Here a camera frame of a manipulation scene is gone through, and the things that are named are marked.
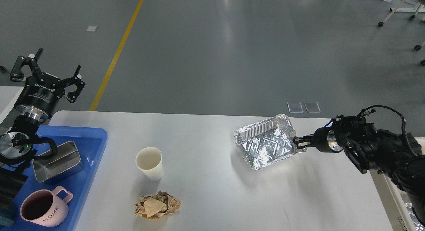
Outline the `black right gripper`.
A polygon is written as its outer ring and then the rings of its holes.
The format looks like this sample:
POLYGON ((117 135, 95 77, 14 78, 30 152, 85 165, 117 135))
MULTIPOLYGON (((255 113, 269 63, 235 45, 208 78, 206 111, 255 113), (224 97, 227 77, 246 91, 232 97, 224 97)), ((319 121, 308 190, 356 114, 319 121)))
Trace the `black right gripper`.
POLYGON ((337 143, 335 133, 331 128, 323 127, 315 131, 313 135, 292 138, 297 150, 314 147, 323 153, 339 153, 343 147, 337 143))

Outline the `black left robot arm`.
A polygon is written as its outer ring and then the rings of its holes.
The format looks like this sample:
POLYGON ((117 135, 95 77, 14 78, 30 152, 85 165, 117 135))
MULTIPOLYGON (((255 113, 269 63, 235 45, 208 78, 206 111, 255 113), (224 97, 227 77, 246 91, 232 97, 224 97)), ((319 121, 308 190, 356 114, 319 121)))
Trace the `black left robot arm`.
POLYGON ((27 181, 28 176, 23 172, 31 161, 46 160, 58 153, 57 145, 51 138, 38 136, 40 125, 53 116, 61 98, 74 103, 85 87, 79 76, 80 65, 72 77, 65 79, 42 72, 38 65, 42 53, 43 49, 40 48, 33 56, 19 56, 10 73, 11 81, 24 82, 25 85, 14 105, 20 114, 10 130, 1 135, 1 164, 16 165, 12 170, 1 168, 2 210, 12 205, 27 181))

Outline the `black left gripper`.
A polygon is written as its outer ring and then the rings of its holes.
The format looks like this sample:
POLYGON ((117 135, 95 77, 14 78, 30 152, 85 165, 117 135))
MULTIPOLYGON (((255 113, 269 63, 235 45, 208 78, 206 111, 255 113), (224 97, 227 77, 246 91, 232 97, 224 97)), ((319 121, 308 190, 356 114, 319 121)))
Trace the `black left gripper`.
POLYGON ((34 57, 19 56, 10 72, 10 80, 12 82, 24 82, 25 86, 14 104, 14 108, 21 113, 33 113, 37 119, 50 119, 54 110, 59 103, 60 98, 65 98, 70 103, 74 103, 79 97, 85 82, 79 77, 82 66, 77 66, 75 73, 70 78, 60 80, 49 73, 42 73, 38 59, 43 53, 43 48, 39 48, 34 57), (31 77, 27 81, 22 68, 29 67, 31 77), (75 91, 66 93, 66 88, 75 86, 75 91))

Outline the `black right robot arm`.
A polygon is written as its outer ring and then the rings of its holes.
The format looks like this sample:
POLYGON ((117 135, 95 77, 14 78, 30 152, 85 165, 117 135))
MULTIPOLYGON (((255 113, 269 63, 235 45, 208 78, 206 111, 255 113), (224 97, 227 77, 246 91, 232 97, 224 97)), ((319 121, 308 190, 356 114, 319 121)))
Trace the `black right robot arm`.
POLYGON ((314 147, 323 153, 343 151, 359 172, 377 170, 389 177, 400 190, 407 193, 412 210, 424 224, 425 158, 422 146, 406 131, 405 117, 395 109, 382 108, 396 113, 402 120, 401 134, 376 129, 366 116, 374 113, 378 105, 364 108, 357 115, 338 115, 324 127, 304 137, 294 137, 298 149, 314 147))

